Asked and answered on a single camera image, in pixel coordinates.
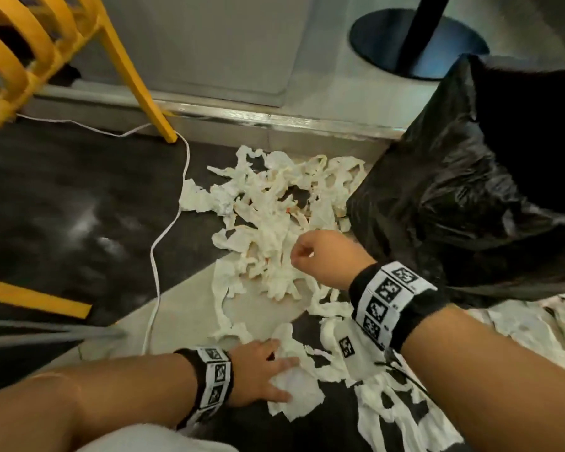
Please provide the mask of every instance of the human hand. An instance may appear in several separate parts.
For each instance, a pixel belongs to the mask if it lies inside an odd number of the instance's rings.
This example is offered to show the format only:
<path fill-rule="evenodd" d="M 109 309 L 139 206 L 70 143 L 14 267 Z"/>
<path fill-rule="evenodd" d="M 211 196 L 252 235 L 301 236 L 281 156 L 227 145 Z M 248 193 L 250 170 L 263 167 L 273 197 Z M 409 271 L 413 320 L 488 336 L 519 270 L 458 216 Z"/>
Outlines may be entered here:
<path fill-rule="evenodd" d="M 299 364 L 298 357 L 268 361 L 267 358 L 278 349 L 280 344 L 278 339 L 269 339 L 264 343 L 251 341 L 229 352 L 234 372 L 233 391 L 228 399 L 229 406 L 247 406 L 256 400 L 279 403 L 291 401 L 291 394 L 270 384 L 270 380 L 276 374 Z"/>
<path fill-rule="evenodd" d="M 358 243 L 333 230 L 304 233 L 291 251 L 295 268 L 340 290 L 347 290 L 364 268 L 376 262 Z"/>

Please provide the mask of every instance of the black round base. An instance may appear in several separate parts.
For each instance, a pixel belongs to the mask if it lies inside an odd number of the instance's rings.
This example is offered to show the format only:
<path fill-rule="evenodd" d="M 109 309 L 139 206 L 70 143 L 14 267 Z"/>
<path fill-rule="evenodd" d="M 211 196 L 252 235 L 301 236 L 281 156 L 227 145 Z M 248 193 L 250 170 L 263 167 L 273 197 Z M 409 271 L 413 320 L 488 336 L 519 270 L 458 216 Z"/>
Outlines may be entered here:
<path fill-rule="evenodd" d="M 352 25 L 349 43 L 364 60 L 382 70 L 427 81 L 442 79 L 463 53 L 490 53 L 486 42 L 474 30 L 442 17 L 421 55 L 409 67 L 398 69 L 399 52 L 414 13 L 413 9 L 384 9 L 363 15 Z"/>

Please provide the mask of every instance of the person's left hand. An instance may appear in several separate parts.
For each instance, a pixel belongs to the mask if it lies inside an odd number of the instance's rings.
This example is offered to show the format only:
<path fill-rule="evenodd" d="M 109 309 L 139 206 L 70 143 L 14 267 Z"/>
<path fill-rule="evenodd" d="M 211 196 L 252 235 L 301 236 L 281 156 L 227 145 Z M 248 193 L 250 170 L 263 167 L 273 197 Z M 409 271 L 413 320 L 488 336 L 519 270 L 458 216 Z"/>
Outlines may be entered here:
<path fill-rule="evenodd" d="M 256 400 L 288 403 L 291 394 L 270 384 L 272 377 L 299 364 L 298 357 L 279 358 L 268 361 L 268 357 L 280 346 L 278 339 L 265 342 L 251 341 L 232 349 L 230 359 L 233 363 L 233 391 L 228 405 L 242 407 Z"/>

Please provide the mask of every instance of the wristband with fiducial markers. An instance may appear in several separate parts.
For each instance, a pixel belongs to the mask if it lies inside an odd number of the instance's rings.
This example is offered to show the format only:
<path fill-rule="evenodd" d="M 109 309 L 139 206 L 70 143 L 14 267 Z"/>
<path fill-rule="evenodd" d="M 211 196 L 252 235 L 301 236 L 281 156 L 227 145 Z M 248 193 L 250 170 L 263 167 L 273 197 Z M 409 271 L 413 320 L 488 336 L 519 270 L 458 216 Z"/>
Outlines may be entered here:
<path fill-rule="evenodd" d="M 197 378 L 195 404 L 178 429 L 191 427 L 212 417 L 230 397 L 233 391 L 233 364 L 228 354 L 219 347 L 195 347 L 178 349 L 193 365 Z"/>
<path fill-rule="evenodd" d="M 448 302 L 437 288 L 398 261 L 373 264 L 349 287 L 353 320 L 335 326 L 334 335 L 355 380 L 380 372 L 386 353 L 399 352 L 410 333 Z"/>

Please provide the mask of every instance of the person's left arm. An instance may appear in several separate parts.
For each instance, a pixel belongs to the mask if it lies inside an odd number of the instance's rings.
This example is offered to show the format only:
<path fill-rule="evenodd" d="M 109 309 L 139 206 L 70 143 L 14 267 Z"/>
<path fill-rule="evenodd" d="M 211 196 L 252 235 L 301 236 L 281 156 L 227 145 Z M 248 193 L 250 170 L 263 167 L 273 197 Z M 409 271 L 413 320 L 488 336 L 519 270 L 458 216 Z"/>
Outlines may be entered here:
<path fill-rule="evenodd" d="M 230 352 L 233 407 L 253 401 L 289 401 L 270 384 L 297 358 L 267 361 L 277 340 Z M 193 408 L 195 369 L 179 354 L 119 358 L 60 368 L 0 390 L 0 452 L 68 452 L 134 424 L 173 428 Z"/>

